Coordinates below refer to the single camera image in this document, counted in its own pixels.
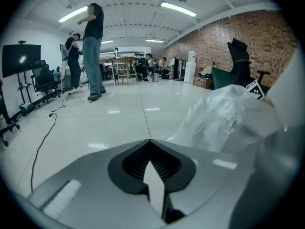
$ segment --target office chair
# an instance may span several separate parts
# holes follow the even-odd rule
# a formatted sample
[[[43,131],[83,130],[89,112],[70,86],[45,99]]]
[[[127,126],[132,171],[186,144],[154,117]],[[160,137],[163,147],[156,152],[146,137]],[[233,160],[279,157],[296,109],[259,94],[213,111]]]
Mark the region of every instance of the office chair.
[[[228,48],[233,61],[233,69],[230,72],[230,78],[234,82],[234,84],[246,87],[248,84],[255,80],[250,76],[251,61],[249,60],[247,45],[244,42],[233,38],[232,42],[228,42]],[[261,82],[263,76],[265,74],[270,75],[270,72],[260,70],[257,72],[260,74],[257,81],[260,84],[263,92],[266,93],[269,88],[267,86],[261,85]]]
[[[57,96],[60,98],[61,90],[58,89],[58,85],[61,81],[54,80],[54,70],[49,70],[49,65],[46,64],[45,60],[41,60],[35,62],[32,68],[33,75],[31,76],[34,91],[45,93],[46,95],[42,97],[40,100],[36,101],[35,104],[40,106],[39,104],[42,102],[49,103],[50,98],[56,98]]]

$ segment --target green object on floor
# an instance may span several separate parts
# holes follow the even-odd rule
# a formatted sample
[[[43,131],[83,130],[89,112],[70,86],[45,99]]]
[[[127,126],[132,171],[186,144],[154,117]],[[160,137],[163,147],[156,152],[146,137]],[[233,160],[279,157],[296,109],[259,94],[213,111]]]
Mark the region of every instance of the green object on floor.
[[[233,84],[230,79],[230,72],[212,67],[212,75],[214,81],[214,89],[222,88]]]

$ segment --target blue jeans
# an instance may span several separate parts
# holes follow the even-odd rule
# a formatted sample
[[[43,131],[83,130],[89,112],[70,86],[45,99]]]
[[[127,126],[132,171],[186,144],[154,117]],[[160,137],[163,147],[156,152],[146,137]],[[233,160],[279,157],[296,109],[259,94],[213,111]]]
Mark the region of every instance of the blue jeans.
[[[100,71],[100,48],[102,39],[85,37],[82,44],[83,64],[90,84],[90,92],[99,94],[105,90]]]

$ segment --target black shoe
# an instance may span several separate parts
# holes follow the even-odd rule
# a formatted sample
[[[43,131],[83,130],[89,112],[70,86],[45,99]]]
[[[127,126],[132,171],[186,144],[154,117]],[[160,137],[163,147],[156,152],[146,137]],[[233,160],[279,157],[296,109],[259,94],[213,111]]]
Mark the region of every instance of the black shoe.
[[[102,94],[90,94],[90,96],[88,97],[88,101],[98,100],[101,96]]]

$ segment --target white tile floor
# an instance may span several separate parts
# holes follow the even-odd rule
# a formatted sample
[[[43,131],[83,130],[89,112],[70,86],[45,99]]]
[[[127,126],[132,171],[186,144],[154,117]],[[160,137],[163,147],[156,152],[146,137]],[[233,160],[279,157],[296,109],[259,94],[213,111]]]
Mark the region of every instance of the white tile floor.
[[[209,90],[177,81],[115,86],[104,82],[107,93],[88,102],[89,89],[68,97],[55,127],[41,147],[34,171],[34,188],[75,159],[120,144],[171,137],[190,106]],[[7,133],[10,146],[0,146],[1,172],[9,187],[27,197],[35,152],[54,122],[49,113],[67,94],[20,119],[20,130]]]

